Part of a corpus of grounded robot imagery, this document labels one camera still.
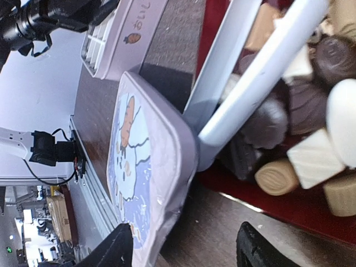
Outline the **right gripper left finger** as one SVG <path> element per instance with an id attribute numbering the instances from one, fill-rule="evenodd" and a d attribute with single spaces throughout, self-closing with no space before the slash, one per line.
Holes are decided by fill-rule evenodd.
<path id="1" fill-rule="evenodd" d="M 75 266 L 131 267 L 131 227 L 119 224 L 85 259 Z"/>

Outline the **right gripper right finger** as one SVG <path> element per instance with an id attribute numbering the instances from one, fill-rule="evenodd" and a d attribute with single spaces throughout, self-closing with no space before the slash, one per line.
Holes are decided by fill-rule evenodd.
<path id="1" fill-rule="evenodd" d="M 295 266 L 295 262 L 283 255 L 249 222 L 244 221 L 236 238 L 237 266 Z"/>

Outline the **red chocolate tray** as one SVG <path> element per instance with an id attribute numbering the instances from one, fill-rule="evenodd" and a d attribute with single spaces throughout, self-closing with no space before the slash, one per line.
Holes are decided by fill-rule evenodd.
<path id="1" fill-rule="evenodd" d="M 238 199 L 263 214 L 329 240 L 355 245 L 355 217 L 337 217 L 329 211 L 322 186 L 296 189 L 283 196 L 271 196 L 256 184 L 238 180 L 219 162 L 196 178 L 212 191 Z"/>

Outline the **lilac bunny tin lid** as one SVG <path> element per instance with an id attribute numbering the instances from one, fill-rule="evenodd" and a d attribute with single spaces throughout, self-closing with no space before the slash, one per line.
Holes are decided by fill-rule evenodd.
<path id="1" fill-rule="evenodd" d="M 117 91 L 107 185 L 117 219 L 129 224 L 133 266 L 154 266 L 178 221 L 198 163 L 181 113 L 140 75 L 124 72 Z"/>

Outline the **white metal tongs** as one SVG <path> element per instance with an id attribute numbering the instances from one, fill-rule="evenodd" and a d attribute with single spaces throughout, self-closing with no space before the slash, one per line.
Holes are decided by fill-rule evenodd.
<path id="1" fill-rule="evenodd" d="M 183 116 L 197 133 L 198 170 L 216 155 L 260 106 L 328 11 L 328 1 L 297 0 L 229 97 L 219 99 L 256 19 L 260 1 L 232 1 L 192 89 Z"/>

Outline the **lilac tin box with dividers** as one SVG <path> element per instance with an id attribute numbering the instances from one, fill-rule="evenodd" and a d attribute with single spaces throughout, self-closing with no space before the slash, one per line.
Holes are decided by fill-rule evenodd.
<path id="1" fill-rule="evenodd" d="M 139 73 L 159 21 L 164 0 L 120 1 L 98 26 L 90 26 L 82 46 L 83 65 L 93 78 L 119 81 Z"/>

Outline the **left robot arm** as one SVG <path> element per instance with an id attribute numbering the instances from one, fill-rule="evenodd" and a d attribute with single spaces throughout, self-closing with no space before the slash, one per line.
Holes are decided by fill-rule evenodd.
<path id="1" fill-rule="evenodd" d="M 54 130 L 66 128 L 84 34 L 118 1 L 1 2 L 1 162 L 57 162 Z"/>

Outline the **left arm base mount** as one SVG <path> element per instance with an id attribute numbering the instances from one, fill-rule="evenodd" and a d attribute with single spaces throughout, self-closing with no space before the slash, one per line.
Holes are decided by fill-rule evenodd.
<path id="1" fill-rule="evenodd" d="M 73 115 L 70 117 L 69 133 L 71 134 L 70 140 L 75 143 L 75 159 L 73 165 L 75 171 L 74 181 L 75 184 L 77 184 L 86 174 L 87 159 L 80 135 L 73 121 Z"/>

